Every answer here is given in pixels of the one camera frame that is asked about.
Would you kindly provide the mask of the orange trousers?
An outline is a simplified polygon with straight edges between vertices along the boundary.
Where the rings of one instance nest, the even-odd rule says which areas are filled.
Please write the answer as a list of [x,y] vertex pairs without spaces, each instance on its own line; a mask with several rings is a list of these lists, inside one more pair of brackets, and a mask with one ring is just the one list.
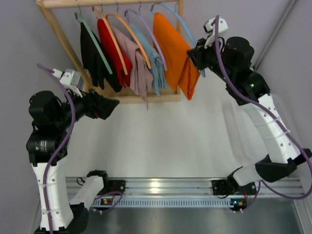
[[187,55],[190,46],[161,13],[154,14],[153,34],[167,64],[167,83],[174,91],[179,87],[187,100],[191,100],[200,72]]

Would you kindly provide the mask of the light blue hanger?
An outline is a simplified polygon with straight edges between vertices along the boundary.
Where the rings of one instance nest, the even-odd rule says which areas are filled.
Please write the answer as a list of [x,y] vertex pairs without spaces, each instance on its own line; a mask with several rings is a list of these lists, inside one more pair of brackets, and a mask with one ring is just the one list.
[[[176,1],[176,7],[175,9],[173,9],[171,6],[169,6],[168,4],[166,3],[163,3],[162,1],[158,1],[158,2],[155,2],[152,4],[151,8],[150,8],[150,12],[155,16],[155,12],[154,12],[154,6],[155,5],[162,5],[163,7],[165,7],[166,9],[168,9],[176,18],[177,18],[177,31],[179,33],[181,33],[181,28],[183,27],[186,31],[186,33],[188,34],[188,36],[190,37],[191,39],[191,42],[193,44],[193,46],[196,46],[196,41],[193,37],[193,34],[192,32],[190,31],[189,27],[187,26],[187,24],[185,23],[185,21],[182,19],[181,15],[183,14],[183,1],[182,0],[177,0]],[[161,59],[163,61],[163,66],[164,66],[164,69],[165,71],[167,70],[167,62],[165,60],[165,56],[161,50],[161,46],[159,45],[158,43],[158,38],[157,36],[153,35],[153,38],[154,38],[154,44],[161,56]]]

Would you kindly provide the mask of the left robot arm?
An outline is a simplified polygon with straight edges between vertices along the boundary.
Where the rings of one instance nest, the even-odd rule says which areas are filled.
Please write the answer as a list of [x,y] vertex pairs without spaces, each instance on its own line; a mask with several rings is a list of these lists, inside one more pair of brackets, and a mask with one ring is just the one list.
[[69,199],[66,185],[66,157],[74,124],[82,117],[107,119],[119,100],[107,98],[95,90],[77,95],[65,92],[61,101],[51,91],[34,94],[29,114],[32,133],[26,149],[36,175],[40,195],[41,222],[38,234],[79,234],[85,231],[89,209],[96,196],[106,192],[106,171],[90,171],[74,198]]

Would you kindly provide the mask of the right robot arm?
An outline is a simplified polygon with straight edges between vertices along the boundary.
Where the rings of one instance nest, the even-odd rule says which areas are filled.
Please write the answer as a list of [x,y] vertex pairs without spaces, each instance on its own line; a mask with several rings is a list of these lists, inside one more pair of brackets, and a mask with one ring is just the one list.
[[312,152],[304,149],[286,128],[275,108],[264,78],[251,69],[254,48],[242,37],[223,42],[201,38],[187,52],[198,70],[210,69],[226,83],[228,94],[247,114],[266,148],[267,155],[250,166],[233,171],[227,182],[233,188],[252,182],[273,183],[292,174],[300,164],[312,165]]

